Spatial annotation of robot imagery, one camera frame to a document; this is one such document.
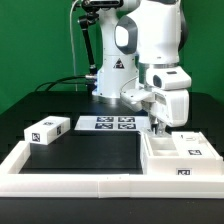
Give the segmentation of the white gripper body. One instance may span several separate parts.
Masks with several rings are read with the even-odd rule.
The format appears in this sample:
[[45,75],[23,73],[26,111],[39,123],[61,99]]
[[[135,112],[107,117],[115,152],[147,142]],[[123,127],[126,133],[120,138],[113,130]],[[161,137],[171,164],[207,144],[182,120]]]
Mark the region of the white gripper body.
[[183,126],[188,119],[191,77],[180,66],[148,68],[145,81],[152,97],[142,101],[143,109],[170,127]]

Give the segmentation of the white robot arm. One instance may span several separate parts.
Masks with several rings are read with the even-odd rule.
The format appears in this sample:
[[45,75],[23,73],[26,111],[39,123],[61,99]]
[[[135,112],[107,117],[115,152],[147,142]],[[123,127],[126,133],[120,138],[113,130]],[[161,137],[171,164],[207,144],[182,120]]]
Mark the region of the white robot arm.
[[130,12],[100,11],[103,65],[93,96],[122,102],[148,113],[150,129],[186,124],[191,77],[179,65],[186,23],[181,0],[138,0],[125,4]]

